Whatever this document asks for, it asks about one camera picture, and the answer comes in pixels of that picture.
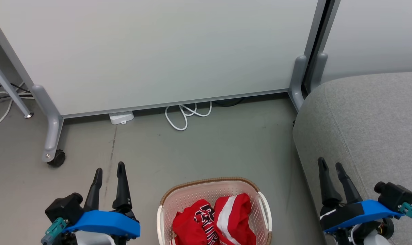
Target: metal pole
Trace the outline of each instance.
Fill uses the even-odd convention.
[[[3,72],[0,70],[0,85],[3,86],[5,91],[11,96],[13,101],[18,105],[22,113],[24,114],[24,118],[30,118],[33,116],[33,112],[31,112],[29,109],[27,109],[26,105],[23,103],[22,99],[18,95],[18,93],[15,91],[11,83],[8,81],[8,79],[5,77]]]

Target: laundry basket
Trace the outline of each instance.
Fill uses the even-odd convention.
[[[198,180],[171,188],[161,200],[156,217],[160,245],[168,245],[175,237],[172,223],[177,212],[182,212],[200,199],[212,206],[219,197],[246,193],[251,200],[249,226],[256,235],[256,245],[271,243],[273,223],[267,199],[250,180],[239,177]]]

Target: gray sofa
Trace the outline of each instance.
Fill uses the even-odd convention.
[[[362,198],[392,182],[412,191],[412,72],[355,76],[326,82],[305,99],[293,129],[295,145],[319,214],[317,158],[324,157],[335,188],[341,162]],[[412,220],[393,219],[391,244],[412,245]]]

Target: brown basket rim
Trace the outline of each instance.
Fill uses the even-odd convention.
[[[255,183],[253,183],[251,180],[248,180],[248,179],[243,178],[243,177],[219,177],[219,178],[211,178],[211,179],[204,179],[204,180],[196,180],[196,181],[191,181],[191,182],[183,183],[183,184],[180,184],[180,185],[176,185],[175,187],[169,189],[164,194],[164,196],[162,197],[161,203],[159,205],[163,206],[164,202],[167,199],[167,197],[169,196],[169,194],[171,194],[172,192],[174,192],[178,189],[182,189],[182,188],[197,185],[197,184],[223,182],[223,181],[241,181],[241,182],[245,182],[245,183],[248,183],[249,185],[251,185],[251,187],[253,187],[256,190],[256,192],[260,191],[260,189],[256,186]]]

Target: red garment with white stripe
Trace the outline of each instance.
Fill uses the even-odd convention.
[[[250,197],[220,197],[215,203],[214,228],[222,245],[256,245],[256,235],[248,226]]]
[[[218,235],[213,227],[214,210],[206,200],[177,213],[173,220],[174,242],[178,245],[214,245]]]

